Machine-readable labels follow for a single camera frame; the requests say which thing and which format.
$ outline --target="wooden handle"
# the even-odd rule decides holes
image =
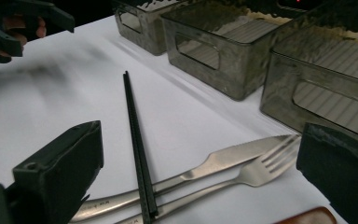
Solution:
[[[289,217],[276,224],[337,224],[333,214],[325,207],[316,207],[307,212]]]

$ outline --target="butter knife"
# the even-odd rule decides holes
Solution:
[[[220,149],[209,154],[205,162],[200,166],[154,184],[153,191],[156,195],[167,193],[207,175],[224,171],[254,159],[275,147],[288,145],[297,138],[297,134],[279,135]],[[98,217],[137,204],[139,201],[138,189],[110,197],[85,201],[70,222],[74,223]]]

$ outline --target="fork handle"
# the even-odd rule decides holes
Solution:
[[[219,184],[210,186],[206,189],[201,189],[197,192],[188,194],[182,198],[179,198],[175,201],[172,201],[170,203],[165,203],[158,207],[158,216],[155,216],[155,220],[166,217],[167,215],[170,215],[174,211],[177,211],[180,208],[183,208],[184,206],[193,203],[197,201],[198,199],[201,199],[207,195],[210,195],[212,193],[216,193],[222,189],[225,189],[229,186],[238,184],[235,180],[228,180],[225,182],[221,182]],[[134,223],[144,223],[142,220],[142,214],[138,214],[133,217],[126,218],[124,220],[119,221],[117,224],[134,224]]]
[[[153,185],[155,195],[161,195],[175,188],[178,188],[190,180],[180,175],[168,178]],[[122,208],[137,204],[140,201],[138,189],[114,196],[85,201],[72,217],[70,223],[84,221],[92,217],[98,217],[106,213],[117,211]]]

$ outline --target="plastic container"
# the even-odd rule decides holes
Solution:
[[[270,47],[291,33],[283,28],[305,12],[274,0],[204,0],[172,10],[161,15],[169,61],[243,100],[263,84]]]
[[[358,1],[272,49],[261,111],[302,132],[318,123],[358,138]]]
[[[187,5],[181,0],[112,0],[119,33],[153,55],[166,51],[160,14]]]

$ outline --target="robotic arm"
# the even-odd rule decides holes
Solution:
[[[37,0],[0,0],[0,50],[13,57],[21,57],[21,43],[5,33],[3,18],[13,15],[24,16],[26,29],[36,30],[37,17],[50,19],[53,23],[71,33],[75,30],[75,19],[70,14],[49,2]],[[0,63],[9,63],[8,57],[0,55]]]
[[[101,122],[77,125],[13,169],[0,184],[0,224],[67,224],[103,167]]]

